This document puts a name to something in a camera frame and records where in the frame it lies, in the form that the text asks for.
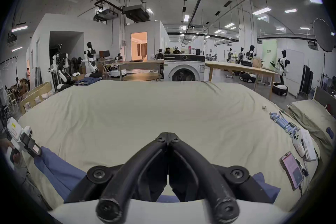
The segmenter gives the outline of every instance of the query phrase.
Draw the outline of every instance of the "door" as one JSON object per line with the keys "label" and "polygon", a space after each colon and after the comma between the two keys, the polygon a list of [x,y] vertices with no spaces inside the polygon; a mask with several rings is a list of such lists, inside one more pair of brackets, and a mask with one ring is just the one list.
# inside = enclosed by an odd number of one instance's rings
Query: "door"
{"label": "door", "polygon": [[147,60],[147,32],[131,34],[131,60]]}

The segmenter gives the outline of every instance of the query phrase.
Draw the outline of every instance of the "cardboard box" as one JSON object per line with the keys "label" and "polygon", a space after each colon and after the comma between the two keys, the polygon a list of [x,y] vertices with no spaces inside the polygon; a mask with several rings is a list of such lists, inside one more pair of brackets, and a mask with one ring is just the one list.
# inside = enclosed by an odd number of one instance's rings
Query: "cardboard box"
{"label": "cardboard box", "polygon": [[71,80],[79,81],[79,80],[82,80],[83,78],[84,78],[84,74],[80,74],[78,76],[72,76]]}

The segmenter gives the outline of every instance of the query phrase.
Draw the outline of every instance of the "beige bedsheet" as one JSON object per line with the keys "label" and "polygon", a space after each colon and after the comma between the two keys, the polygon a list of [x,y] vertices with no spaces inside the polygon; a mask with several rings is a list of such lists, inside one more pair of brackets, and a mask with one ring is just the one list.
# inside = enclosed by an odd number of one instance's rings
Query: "beige bedsheet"
{"label": "beige bedsheet", "polygon": [[[302,159],[289,135],[270,120],[270,111],[279,108],[241,84],[104,80],[51,96],[19,123],[31,126],[37,144],[83,171],[125,163],[161,132],[174,132],[213,164],[262,172],[266,183],[281,188],[275,205],[287,211],[300,191],[292,190],[279,159],[288,151]],[[32,158],[24,158],[42,195],[56,208],[63,200]],[[307,164],[304,191],[316,167],[317,161]]]}

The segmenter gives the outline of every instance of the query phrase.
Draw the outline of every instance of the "wooden bed frame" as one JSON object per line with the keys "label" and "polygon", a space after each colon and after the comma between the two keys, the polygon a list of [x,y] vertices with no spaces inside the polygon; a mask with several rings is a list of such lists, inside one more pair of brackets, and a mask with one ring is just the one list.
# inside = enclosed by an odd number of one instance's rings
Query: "wooden bed frame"
{"label": "wooden bed frame", "polygon": [[52,90],[52,88],[53,87],[52,87],[50,82],[45,82],[45,83],[41,84],[40,86],[35,87],[31,91],[29,91],[28,94],[27,94],[27,97],[20,102],[21,113],[25,114],[25,112],[26,112],[25,104],[27,102],[30,102],[30,107],[33,108],[34,106],[37,105],[37,103],[35,102],[35,98],[37,96],[39,96],[40,100],[42,102],[43,101],[42,94],[50,92]]}

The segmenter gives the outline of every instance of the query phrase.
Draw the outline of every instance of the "whiteboard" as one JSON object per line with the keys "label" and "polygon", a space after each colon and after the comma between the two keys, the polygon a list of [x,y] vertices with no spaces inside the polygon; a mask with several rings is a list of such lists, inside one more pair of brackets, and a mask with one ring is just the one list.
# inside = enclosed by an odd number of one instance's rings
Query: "whiteboard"
{"label": "whiteboard", "polygon": [[[279,49],[278,55],[279,57],[282,57],[281,49]],[[288,74],[286,74],[288,92],[297,96],[299,94],[302,80],[305,54],[296,50],[286,50],[286,56],[291,62],[287,65]]]}

